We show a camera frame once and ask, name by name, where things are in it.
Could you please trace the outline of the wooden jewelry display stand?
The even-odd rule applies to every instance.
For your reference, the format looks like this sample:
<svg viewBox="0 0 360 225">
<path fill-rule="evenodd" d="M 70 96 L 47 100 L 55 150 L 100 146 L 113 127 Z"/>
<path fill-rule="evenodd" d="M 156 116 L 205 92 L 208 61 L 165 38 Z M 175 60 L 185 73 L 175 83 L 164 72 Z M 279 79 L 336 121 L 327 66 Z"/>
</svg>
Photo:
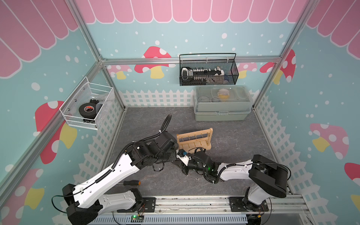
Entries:
<svg viewBox="0 0 360 225">
<path fill-rule="evenodd" d="M 177 134 L 179 149 L 188 153 L 194 153 L 196 148 L 210 150 L 212 148 L 211 140 L 213 128 L 199 130 L 190 133 Z"/>
</svg>

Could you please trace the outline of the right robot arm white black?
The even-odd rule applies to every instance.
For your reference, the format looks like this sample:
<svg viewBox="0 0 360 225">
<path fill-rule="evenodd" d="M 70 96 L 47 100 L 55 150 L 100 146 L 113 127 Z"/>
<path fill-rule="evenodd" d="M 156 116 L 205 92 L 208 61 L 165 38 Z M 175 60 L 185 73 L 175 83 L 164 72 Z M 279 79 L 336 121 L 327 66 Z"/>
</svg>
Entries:
<svg viewBox="0 0 360 225">
<path fill-rule="evenodd" d="M 290 169 L 262 155 L 238 163 L 213 161 L 204 148 L 194 148 L 193 153 L 178 150 L 172 163 L 183 174 L 196 171 L 207 182 L 218 184 L 228 180 L 252 180 L 255 184 L 246 189 L 243 197 L 232 197 L 229 202 L 234 212 L 259 212 L 268 210 L 266 200 L 270 197 L 285 198 Z"/>
</svg>

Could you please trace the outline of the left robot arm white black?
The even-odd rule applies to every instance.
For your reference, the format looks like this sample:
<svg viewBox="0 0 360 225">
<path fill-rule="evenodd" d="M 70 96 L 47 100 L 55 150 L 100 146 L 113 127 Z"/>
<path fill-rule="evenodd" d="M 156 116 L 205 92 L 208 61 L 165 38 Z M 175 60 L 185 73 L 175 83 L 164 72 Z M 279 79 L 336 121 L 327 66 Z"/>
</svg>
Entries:
<svg viewBox="0 0 360 225">
<path fill-rule="evenodd" d="M 64 213 L 72 225 L 87 225 L 107 212 L 140 210 L 143 197 L 138 189 L 110 195 L 106 192 L 145 167 L 176 160 L 179 145 L 176 138 L 166 131 L 171 118 L 171 114 L 167 115 L 157 134 L 128 143 L 114 163 L 94 177 L 78 185 L 68 184 L 62 189 L 61 197 L 67 203 Z"/>
</svg>

